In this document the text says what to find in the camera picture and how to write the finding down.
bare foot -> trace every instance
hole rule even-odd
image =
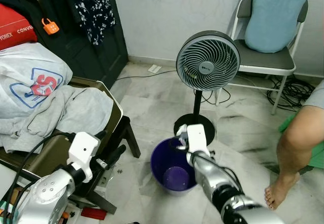
[[[299,180],[300,175],[296,173],[293,176],[280,177],[269,187],[265,189],[265,200],[271,210],[276,210],[285,200],[288,191]]]

white plastic bag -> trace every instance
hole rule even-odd
[[[68,84],[72,71],[40,43],[0,51],[0,118],[26,117],[55,89]]]

gray chair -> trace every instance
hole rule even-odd
[[[244,86],[250,88],[258,88],[264,90],[277,91],[277,97],[275,99],[271,114],[275,114],[282,90],[285,86],[287,76],[292,75],[296,69],[294,63],[294,55],[300,39],[301,32],[303,30],[304,21],[306,19],[306,14],[308,10],[308,1],[304,3],[300,14],[297,19],[297,33],[294,39],[288,44],[283,50],[276,53],[261,53],[258,51],[251,50],[246,46],[243,39],[235,39],[235,33],[237,29],[237,23],[240,18],[249,18],[252,14],[252,1],[253,0],[240,0],[237,6],[234,25],[232,29],[231,38],[237,46],[240,53],[239,71],[260,73],[266,75],[277,75],[282,76],[282,81],[279,89],[259,87],[244,84],[229,83],[229,85]],[[222,89],[219,89],[216,93],[216,105],[219,104],[219,98]]]

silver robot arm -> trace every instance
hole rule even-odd
[[[96,137],[85,132],[77,133],[69,149],[68,165],[31,186],[19,208],[17,223],[58,223],[75,186],[91,180],[89,164],[99,144],[100,140]]]
[[[181,135],[183,144],[187,137],[189,152],[194,153],[187,153],[187,160],[194,168],[196,182],[202,186],[225,224],[284,224],[273,211],[245,196],[235,179],[212,163],[214,160],[207,149],[203,125],[184,126],[178,135]]]

fan base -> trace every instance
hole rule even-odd
[[[174,123],[174,128],[173,128],[174,135],[179,130],[179,127],[184,125],[184,124],[187,124],[187,125],[202,124],[204,126],[204,129],[205,129],[207,146],[213,141],[213,139],[215,137],[215,128],[214,128],[213,123],[211,123],[211,121],[209,119],[207,119],[206,117],[204,117],[202,115],[199,115],[198,122],[194,122],[193,114],[185,114],[185,115],[181,116]]]

